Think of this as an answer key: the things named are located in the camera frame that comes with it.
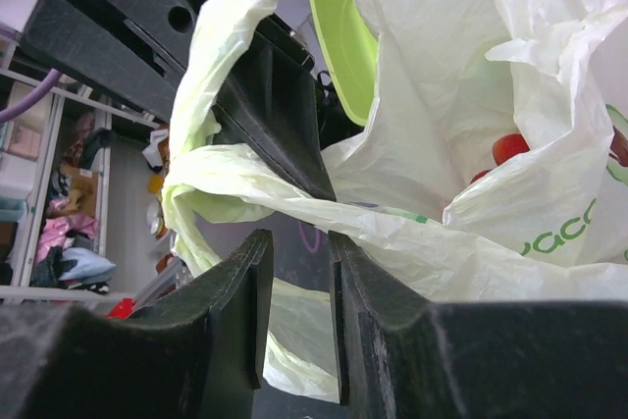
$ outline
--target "green tray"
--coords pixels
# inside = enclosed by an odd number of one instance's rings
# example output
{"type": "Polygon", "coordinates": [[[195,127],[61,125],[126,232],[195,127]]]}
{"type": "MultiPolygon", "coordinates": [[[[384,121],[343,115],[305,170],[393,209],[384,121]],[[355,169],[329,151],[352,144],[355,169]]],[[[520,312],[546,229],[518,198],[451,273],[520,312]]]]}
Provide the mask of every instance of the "green tray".
{"type": "Polygon", "coordinates": [[[342,108],[361,127],[369,117],[377,40],[353,0],[310,0],[314,26],[342,108]]]}

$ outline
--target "dark red object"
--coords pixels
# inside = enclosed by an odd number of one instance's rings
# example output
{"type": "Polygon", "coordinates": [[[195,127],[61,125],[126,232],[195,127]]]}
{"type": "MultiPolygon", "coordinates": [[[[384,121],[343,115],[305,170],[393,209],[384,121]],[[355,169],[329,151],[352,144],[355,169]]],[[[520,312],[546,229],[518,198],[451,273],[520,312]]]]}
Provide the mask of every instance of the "dark red object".
{"type": "Polygon", "coordinates": [[[473,179],[471,179],[471,183],[473,183],[474,181],[481,179],[483,176],[485,176],[487,173],[489,173],[491,170],[488,171],[482,171],[481,173],[479,173],[477,176],[475,176],[473,179]]]}
{"type": "Polygon", "coordinates": [[[493,145],[493,158],[496,164],[500,166],[517,154],[523,154],[529,150],[530,146],[528,146],[528,143],[521,134],[509,134],[499,139],[493,145]]]}
{"type": "Polygon", "coordinates": [[[108,318],[120,318],[126,319],[133,312],[133,300],[131,298],[123,298],[121,302],[119,302],[114,309],[109,311],[107,315],[108,318]]]}

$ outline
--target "lime green plastic container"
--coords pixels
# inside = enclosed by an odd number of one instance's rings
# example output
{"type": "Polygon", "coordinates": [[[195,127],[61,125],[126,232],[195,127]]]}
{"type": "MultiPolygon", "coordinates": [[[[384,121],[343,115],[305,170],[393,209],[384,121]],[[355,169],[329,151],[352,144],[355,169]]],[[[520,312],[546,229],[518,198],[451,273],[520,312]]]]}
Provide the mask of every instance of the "lime green plastic container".
{"type": "Polygon", "coordinates": [[[364,25],[353,0],[310,0],[310,4],[342,108],[363,127],[373,101],[377,40],[364,25]]]}

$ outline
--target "red fruit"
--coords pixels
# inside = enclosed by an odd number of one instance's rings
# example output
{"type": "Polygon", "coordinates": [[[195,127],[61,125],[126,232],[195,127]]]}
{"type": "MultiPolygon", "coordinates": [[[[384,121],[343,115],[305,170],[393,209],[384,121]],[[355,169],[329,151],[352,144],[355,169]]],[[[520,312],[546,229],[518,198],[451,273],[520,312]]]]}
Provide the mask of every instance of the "red fruit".
{"type": "Polygon", "coordinates": [[[493,145],[493,158],[498,166],[517,154],[528,152],[530,147],[521,134],[509,134],[493,145]]]}
{"type": "Polygon", "coordinates": [[[474,181],[476,181],[477,179],[481,179],[483,176],[485,176],[487,173],[489,173],[490,170],[488,171],[482,171],[480,174],[478,174],[477,176],[475,176],[473,179],[471,179],[471,183],[473,183],[474,181]]]}

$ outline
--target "plastic bag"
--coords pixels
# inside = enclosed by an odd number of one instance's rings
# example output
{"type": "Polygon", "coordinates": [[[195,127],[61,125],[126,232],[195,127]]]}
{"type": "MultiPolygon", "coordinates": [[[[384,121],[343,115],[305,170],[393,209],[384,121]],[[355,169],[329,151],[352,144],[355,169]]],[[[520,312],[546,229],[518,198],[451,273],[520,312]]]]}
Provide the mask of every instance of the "plastic bag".
{"type": "MultiPolygon", "coordinates": [[[[613,127],[588,68],[626,0],[356,0],[379,34],[378,86],[365,132],[324,152],[338,203],[244,144],[205,145],[216,93],[276,2],[210,0],[199,17],[163,192],[194,274],[218,262],[195,211],[213,223],[281,211],[351,236],[435,301],[628,298],[628,267],[607,263],[628,247],[628,189],[606,168],[613,127]],[[467,188],[517,127],[532,151],[467,188]]],[[[338,400],[335,375],[328,295],[275,281],[265,378],[338,400]]]]}

